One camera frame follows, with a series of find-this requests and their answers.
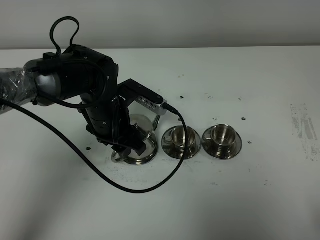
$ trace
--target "plastic wrap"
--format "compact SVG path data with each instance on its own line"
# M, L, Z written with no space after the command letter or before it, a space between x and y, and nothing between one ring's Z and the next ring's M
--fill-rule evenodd
M37 97L37 87L33 74L24 68L0 69L0 98L22 106ZM0 114L12 108L0 104Z

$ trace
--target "cup handle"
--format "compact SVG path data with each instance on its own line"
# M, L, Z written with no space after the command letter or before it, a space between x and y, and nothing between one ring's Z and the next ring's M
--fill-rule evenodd
M171 139L171 137L170 137L170 136L165 137L165 138L164 138L164 142L165 142L166 144L172 144L172 139Z
M125 160L125 158L120 157L116 151L113 151L113 153L111 155L111 160L114 163L121 163Z

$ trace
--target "white table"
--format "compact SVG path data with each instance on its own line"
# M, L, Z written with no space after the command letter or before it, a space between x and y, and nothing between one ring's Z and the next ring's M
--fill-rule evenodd
M98 51L119 64L118 82L132 78L161 94L201 136L216 124L233 126L242 151L218 160L202 149L160 189L129 194L12 110L0 116L0 239L320 239L320 47ZM0 67L21 67L45 52L2 50ZM77 110L25 107L126 187L151 187L178 163L161 147L146 165L113 163L111 147L86 131ZM130 112L154 117L137 104ZM167 113L157 139L179 124Z

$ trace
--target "black wire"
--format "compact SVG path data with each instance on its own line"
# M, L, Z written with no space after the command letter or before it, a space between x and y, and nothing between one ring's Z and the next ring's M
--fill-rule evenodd
M162 182L158 183L157 185L144 189L144 190L134 190L134 189L130 189L130 188L126 188L124 186L121 186L117 183L115 183L114 181L112 181L110 178L106 177L99 169L96 168L95 165L93 165L93 163L66 137L64 136L59 130L57 130L54 126L52 126L51 124L49 124L48 122L46 122L45 120L43 120L42 118L40 118L39 116L33 114L32 112L26 110L23 107L20 107L12 102L0 99L0 103L3 105L6 105L10 108L13 108L27 116L29 116L30 118L36 120L37 122L41 123L42 125L44 125L45 127L47 127L48 129L50 129L53 133L55 133L59 138L61 138L72 150L75 151L76 154L79 155L79 157L96 173L99 175L99 177L101 177L103 180L105 180L107 183L111 184L112 186L114 186L115 188L122 190L124 192L127 193L132 193L132 194L144 194L144 193L148 193L151 192L153 190L156 190L157 188L161 187L162 185L164 185L166 182L168 182L173 175L175 175L175 173L179 170L179 168L181 167L182 163L184 162L184 159L186 157L187 154L187 149L188 149L188 132L187 132L187 126L185 123L184 118L181 116L181 114L179 112L176 112L175 114L179 116L179 118L181 119L182 125L183 125L183 129L185 132L185 138L186 138L186 142L184 145L184 151L183 151L183 155L181 157L181 160L179 161L178 165L176 166L176 168L173 170L173 172L166 178L164 179Z
M107 74L102 70L102 68L97 65L96 63L92 62L92 61L88 61L88 60L82 60L82 59L75 59L75 60L63 60L62 61L63 64L69 65L69 64L86 64L86 65L90 65L91 67L93 67L94 69L96 69L98 72L100 72L102 74L102 77L104 78L103 81L103 86L102 89L103 91L101 92L101 95L104 93L104 91L108 88L108 76ZM88 104L72 104L72 103L68 103L62 100L59 100L55 97L52 97L51 95L43 92L43 91L39 91L39 96L64 107L70 108L70 109L87 109L87 108L91 108L96 106L98 103L100 103L102 101L102 98L98 97L96 101L92 102L92 103L88 103Z
M79 28L80 28L80 23L77 19L75 19L74 17L72 16L65 16L65 17L62 17L60 19L58 19L51 27L50 29L50 39L51 39L51 42L53 43L53 45L55 46L56 48L56 54L57 56L60 56L61 55L61 48L60 46L56 43L55 39L54 39L54 31L57 27L57 25L65 20L71 20L71 21L74 21L76 24L77 24L77 29L75 31L75 33L73 34L73 36L71 37L70 39L70 48L71 48L71 51L73 52L73 41L74 41L74 37L76 36L76 34L79 32Z

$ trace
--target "white wall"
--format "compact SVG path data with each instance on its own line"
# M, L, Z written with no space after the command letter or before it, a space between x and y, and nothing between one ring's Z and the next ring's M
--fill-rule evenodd
M0 49L52 48L61 17L90 48L232 47L320 43L319 0L4 0ZM75 26L57 27L68 45Z

